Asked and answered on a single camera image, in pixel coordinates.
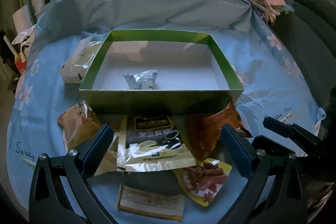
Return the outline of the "red white box clutter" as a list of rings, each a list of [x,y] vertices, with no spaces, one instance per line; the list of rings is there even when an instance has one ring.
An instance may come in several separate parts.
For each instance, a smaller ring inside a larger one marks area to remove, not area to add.
[[[31,20],[31,15],[27,5],[24,5],[15,13],[13,13],[13,21],[15,29],[17,30],[17,36],[11,42],[6,35],[3,35],[3,39],[8,46],[11,53],[14,55],[14,65],[18,72],[22,74],[27,66],[27,59],[30,53],[30,49],[35,40],[35,28]]]

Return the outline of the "orange-brown snack packet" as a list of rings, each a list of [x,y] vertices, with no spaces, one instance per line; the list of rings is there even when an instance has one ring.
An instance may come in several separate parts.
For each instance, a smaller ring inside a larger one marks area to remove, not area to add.
[[[228,98],[226,107],[213,115],[193,115],[185,118],[191,152],[197,161],[204,161],[215,149],[221,138],[221,128],[229,124],[241,137],[251,138],[252,134],[244,127],[233,99]]]

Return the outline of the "yellow-edged label-back packet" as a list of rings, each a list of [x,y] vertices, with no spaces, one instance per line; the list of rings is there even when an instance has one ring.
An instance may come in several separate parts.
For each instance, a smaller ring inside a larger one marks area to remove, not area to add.
[[[185,196],[167,196],[138,190],[121,184],[116,208],[146,217],[182,221]]]

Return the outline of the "small white grey packet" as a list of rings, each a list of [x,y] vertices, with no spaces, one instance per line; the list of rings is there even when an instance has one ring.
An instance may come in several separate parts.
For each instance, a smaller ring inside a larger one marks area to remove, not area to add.
[[[157,72],[157,70],[151,69],[135,74],[124,73],[123,77],[130,90],[153,90],[155,89]]]

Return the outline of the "light blue floral bedsheet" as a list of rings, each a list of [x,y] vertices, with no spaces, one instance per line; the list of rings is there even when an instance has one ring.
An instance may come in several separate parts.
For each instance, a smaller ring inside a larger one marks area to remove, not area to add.
[[[267,115],[316,132],[325,113],[294,58],[245,0],[53,0],[38,19],[26,74],[7,129],[7,171],[24,213],[37,158],[65,153],[57,117],[81,100],[59,69],[81,39],[111,30],[168,29],[210,34],[237,73],[236,103],[253,136],[265,135],[303,155],[289,139],[266,130]]]

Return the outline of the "beige barcode snack bag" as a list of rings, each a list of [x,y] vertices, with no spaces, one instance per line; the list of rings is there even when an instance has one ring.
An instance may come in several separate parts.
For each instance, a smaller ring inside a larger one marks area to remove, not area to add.
[[[119,132],[115,132],[112,143],[110,144],[108,150],[106,151],[94,176],[98,176],[108,172],[116,172],[118,140],[119,140]]]

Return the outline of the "black sesame paste packet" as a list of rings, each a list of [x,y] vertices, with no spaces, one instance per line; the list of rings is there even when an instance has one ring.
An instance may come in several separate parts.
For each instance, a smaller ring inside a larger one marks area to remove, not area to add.
[[[122,118],[118,133],[118,170],[159,172],[195,164],[183,135],[169,116],[126,115]]]

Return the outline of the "white tissue pack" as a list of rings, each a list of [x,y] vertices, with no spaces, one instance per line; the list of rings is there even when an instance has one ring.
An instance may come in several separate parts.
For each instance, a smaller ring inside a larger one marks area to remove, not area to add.
[[[82,39],[72,56],[59,69],[59,74],[65,84],[81,84],[92,61],[102,45],[102,41],[94,39],[94,33]]]

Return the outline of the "dark grey sofa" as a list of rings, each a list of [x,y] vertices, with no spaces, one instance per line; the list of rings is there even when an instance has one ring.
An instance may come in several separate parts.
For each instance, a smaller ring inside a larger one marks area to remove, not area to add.
[[[293,56],[318,106],[335,97],[335,5],[328,0],[291,0],[294,12],[273,26]]]

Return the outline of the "yellow dried meat packet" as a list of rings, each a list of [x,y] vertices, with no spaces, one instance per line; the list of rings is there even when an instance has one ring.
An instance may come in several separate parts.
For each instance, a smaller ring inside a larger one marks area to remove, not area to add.
[[[187,196],[207,207],[221,190],[231,170],[231,165],[207,158],[195,166],[174,169],[173,173]]]

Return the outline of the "green cardboard box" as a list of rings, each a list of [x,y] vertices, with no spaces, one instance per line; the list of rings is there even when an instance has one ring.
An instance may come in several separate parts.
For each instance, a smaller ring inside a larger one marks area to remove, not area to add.
[[[123,74],[151,69],[155,89],[130,90]],[[111,31],[79,88],[96,112],[173,115],[219,112],[243,90],[211,35],[177,30]]]

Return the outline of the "beige clear-window snack bag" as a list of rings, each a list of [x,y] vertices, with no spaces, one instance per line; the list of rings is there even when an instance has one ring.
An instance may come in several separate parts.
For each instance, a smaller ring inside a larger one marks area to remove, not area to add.
[[[90,139],[101,127],[101,122],[85,101],[73,105],[62,113],[57,121],[63,128],[66,152]]]

